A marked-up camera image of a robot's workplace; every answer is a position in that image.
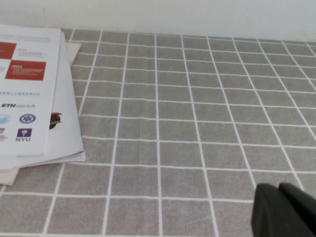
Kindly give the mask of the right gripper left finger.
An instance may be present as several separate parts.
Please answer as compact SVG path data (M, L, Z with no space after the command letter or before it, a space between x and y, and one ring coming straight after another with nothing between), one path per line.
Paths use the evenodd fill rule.
M258 184L251 217L255 237L314 237L278 187Z

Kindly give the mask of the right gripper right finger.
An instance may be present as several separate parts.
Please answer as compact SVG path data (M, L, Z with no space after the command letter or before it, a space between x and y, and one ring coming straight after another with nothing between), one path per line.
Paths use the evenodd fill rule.
M290 183L280 183L278 189L285 195L302 221L316 232L316 199Z

